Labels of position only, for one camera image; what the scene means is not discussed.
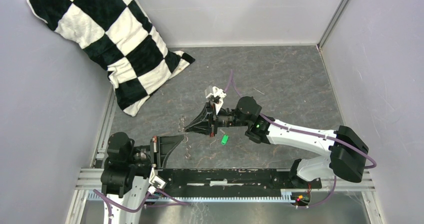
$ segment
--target checkered blanket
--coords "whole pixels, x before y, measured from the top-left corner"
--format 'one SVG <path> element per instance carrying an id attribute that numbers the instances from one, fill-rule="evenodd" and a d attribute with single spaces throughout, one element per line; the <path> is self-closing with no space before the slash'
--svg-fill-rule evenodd
<path id="1" fill-rule="evenodd" d="M 137 0 L 27 0 L 32 12 L 108 71 L 119 107 L 141 105 L 194 59 L 166 48 Z"/>

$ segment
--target green object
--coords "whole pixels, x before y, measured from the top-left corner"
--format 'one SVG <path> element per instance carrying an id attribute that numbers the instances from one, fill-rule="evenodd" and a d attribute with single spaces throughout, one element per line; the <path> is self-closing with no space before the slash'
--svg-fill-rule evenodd
<path id="1" fill-rule="evenodd" d="M 228 141 L 228 135 L 224 135 L 224 137 L 223 137 L 223 139 L 221 141 L 221 144 L 222 145 L 225 145 L 227 143 L 227 141 Z"/>

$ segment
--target gray wall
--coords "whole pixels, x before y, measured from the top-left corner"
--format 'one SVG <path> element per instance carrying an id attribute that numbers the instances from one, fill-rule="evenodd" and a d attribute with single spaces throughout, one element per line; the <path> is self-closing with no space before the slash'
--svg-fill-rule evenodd
<path id="1" fill-rule="evenodd" d="M 169 46 L 316 44 L 340 0 L 139 0 Z"/>
<path id="2" fill-rule="evenodd" d="M 346 124 L 378 162 L 372 171 L 388 223 L 424 211 L 424 0 L 351 0 L 323 48 Z"/>
<path id="3" fill-rule="evenodd" d="M 0 223 L 64 223 L 111 86 L 26 0 L 0 6 Z"/>

